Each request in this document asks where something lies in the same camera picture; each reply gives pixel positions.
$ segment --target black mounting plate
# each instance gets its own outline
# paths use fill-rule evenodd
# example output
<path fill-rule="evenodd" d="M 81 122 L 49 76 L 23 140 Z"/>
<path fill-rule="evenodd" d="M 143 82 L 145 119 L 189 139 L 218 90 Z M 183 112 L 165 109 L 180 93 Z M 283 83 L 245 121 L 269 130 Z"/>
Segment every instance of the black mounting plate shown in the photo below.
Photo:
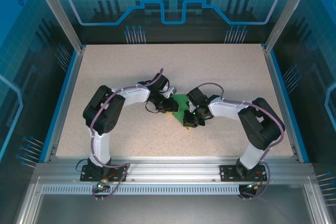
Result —
<path fill-rule="evenodd" d="M 121 168 L 110 168 L 108 174 L 115 174 L 112 177 L 109 178 L 109 182 L 119 182 L 123 172 L 126 171 L 126 167 Z M 83 182 L 99 182 L 103 178 L 100 176 L 97 176 L 97 174 L 90 172 L 89 165 L 83 165 L 82 172 L 80 175 L 80 181 Z"/>
<path fill-rule="evenodd" d="M 221 182 L 259 182 L 260 177 L 256 172 L 265 173 L 263 174 L 263 181 L 267 181 L 266 169 L 264 165 L 257 165 L 253 170 L 251 170 L 250 175 L 246 176 L 246 179 L 242 179 L 237 173 L 236 165 L 220 165 L 219 174 L 221 175 Z"/>

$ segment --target perforated metal strip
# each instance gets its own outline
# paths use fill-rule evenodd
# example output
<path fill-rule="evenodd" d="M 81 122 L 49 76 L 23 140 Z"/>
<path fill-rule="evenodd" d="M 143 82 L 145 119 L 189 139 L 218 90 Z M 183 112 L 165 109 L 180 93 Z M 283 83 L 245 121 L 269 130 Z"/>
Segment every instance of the perforated metal strip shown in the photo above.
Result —
<path fill-rule="evenodd" d="M 100 193 L 109 194 L 115 185 Z M 44 185 L 42 194 L 90 195 L 94 185 Z M 116 195 L 238 195 L 238 185 L 121 185 Z"/>

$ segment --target beige work surface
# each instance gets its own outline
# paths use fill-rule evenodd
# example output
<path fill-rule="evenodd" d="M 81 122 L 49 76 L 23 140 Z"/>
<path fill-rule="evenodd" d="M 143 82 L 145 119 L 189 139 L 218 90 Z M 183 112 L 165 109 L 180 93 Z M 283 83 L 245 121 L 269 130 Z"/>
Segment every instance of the beige work surface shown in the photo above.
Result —
<path fill-rule="evenodd" d="M 280 114 L 260 44 L 228 45 L 89 45 L 80 66 L 56 155 L 88 156 L 90 136 L 82 113 L 97 88 L 122 88 L 154 78 L 164 68 L 177 93 L 188 93 L 204 82 L 216 82 L 225 98 L 265 98 Z M 216 86 L 203 86 L 208 96 Z M 111 132 L 112 156 L 239 156 L 248 145 L 239 121 L 213 118 L 205 127 L 187 130 L 172 115 L 152 114 L 144 103 L 123 108 Z M 286 134 L 269 155 L 291 156 Z"/>

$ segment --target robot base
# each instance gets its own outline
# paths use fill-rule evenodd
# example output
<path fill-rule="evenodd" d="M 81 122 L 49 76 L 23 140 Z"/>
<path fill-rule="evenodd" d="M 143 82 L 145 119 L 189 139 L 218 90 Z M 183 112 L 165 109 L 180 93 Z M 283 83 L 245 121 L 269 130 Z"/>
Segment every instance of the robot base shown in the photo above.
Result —
<path fill-rule="evenodd" d="M 249 173 L 245 179 L 242 179 L 242 177 L 238 174 L 236 165 L 219 166 L 219 173 L 221 175 L 222 182 L 259 182 L 260 176 L 257 174 L 257 172 L 261 172 L 263 179 L 262 182 L 266 182 L 267 175 L 264 165 L 256 165 L 256 167 L 254 167 L 252 170 L 249 170 Z"/>
<path fill-rule="evenodd" d="M 95 165 L 88 158 L 88 164 L 83 165 L 80 181 L 82 182 L 99 182 L 104 178 L 108 178 L 109 182 L 119 182 L 123 173 L 125 172 L 126 167 L 121 168 L 106 168 Z"/>

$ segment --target blue frame edge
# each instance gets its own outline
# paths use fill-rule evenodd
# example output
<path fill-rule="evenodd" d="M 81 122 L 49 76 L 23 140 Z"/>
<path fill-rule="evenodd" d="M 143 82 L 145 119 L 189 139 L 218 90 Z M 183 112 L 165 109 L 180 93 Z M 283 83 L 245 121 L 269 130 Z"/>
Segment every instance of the blue frame edge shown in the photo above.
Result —
<path fill-rule="evenodd" d="M 300 130 L 299 130 L 299 125 L 298 125 L 298 122 L 296 121 L 296 118 L 295 118 L 295 115 L 294 115 L 294 110 L 293 110 L 292 104 L 290 103 L 289 96 L 288 96 L 288 93 L 287 93 L 287 90 L 286 90 L 286 87 L 285 87 L 285 83 L 283 82 L 283 78 L 282 78 L 282 75 L 281 75 L 281 72 L 280 72 L 278 61 L 277 61 L 277 58 L 275 56 L 275 53 L 274 53 L 273 49 L 270 51 L 270 55 L 271 55 L 272 61 L 274 63 L 275 71 L 276 71 L 276 74 L 277 74 L 279 82 L 280 82 L 280 87 L 281 87 L 282 93 L 284 94 L 283 96 L 285 97 L 285 102 L 286 102 L 286 105 L 287 105 L 287 108 L 288 108 L 288 111 L 289 111 L 290 119 L 291 119 L 292 124 L 293 124 L 294 132 L 295 132 L 296 138 L 298 140 L 298 144 L 299 144 L 299 148 L 300 148 L 299 151 L 301 152 L 303 162 L 309 163 L 310 162 L 309 157 L 308 157 L 306 148 L 305 148 L 304 143 L 303 143 L 303 139 L 302 139 L 302 136 L 301 136 L 301 133 L 300 133 Z"/>
<path fill-rule="evenodd" d="M 64 78 L 64 82 L 63 82 L 63 85 L 62 85 L 61 92 L 60 92 L 59 97 L 58 97 L 58 101 L 57 101 L 57 104 L 56 104 L 56 107 L 55 107 L 54 115 L 51 119 L 48 134 L 47 134 L 47 137 L 46 137 L 43 149 L 42 149 L 42 153 L 40 155 L 39 163 L 44 162 L 44 160 L 46 158 L 46 155 L 48 153 L 49 145 L 51 144 L 51 136 L 53 135 L 53 132 L 54 132 L 54 129 L 55 129 L 57 117 L 58 117 L 58 114 L 59 114 L 59 111 L 60 111 L 61 104 L 62 104 L 63 99 L 64 99 L 65 90 L 67 89 L 69 78 L 70 78 L 70 75 L 71 75 L 71 72 L 72 72 L 72 68 L 74 67 L 76 57 L 77 57 L 77 52 L 74 50 L 74 52 L 72 54 L 72 57 L 71 57 L 69 67 L 68 67 L 67 74 L 65 75 L 65 78 Z"/>

